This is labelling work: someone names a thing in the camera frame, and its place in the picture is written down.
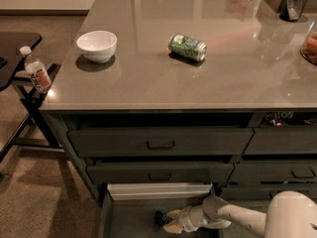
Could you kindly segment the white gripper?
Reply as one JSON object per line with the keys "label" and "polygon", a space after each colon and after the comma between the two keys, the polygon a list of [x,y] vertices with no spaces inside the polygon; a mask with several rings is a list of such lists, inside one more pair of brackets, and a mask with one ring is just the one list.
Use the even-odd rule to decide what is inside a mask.
{"label": "white gripper", "polygon": [[180,234],[183,230],[190,233],[210,224],[210,218],[205,214],[202,205],[187,206],[183,209],[175,209],[167,214],[170,218],[177,218],[177,223],[168,223],[162,228],[167,233]]}

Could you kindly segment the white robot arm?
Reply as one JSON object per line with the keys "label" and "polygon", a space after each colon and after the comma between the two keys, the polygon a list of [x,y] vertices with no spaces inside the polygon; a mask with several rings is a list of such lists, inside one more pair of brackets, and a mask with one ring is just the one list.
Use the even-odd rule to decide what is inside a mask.
{"label": "white robot arm", "polygon": [[208,196],[200,205],[173,210],[166,218],[168,223],[162,228],[174,234],[199,228],[224,229],[235,223],[259,238],[317,238],[317,204],[291,190],[277,194],[267,213]]}

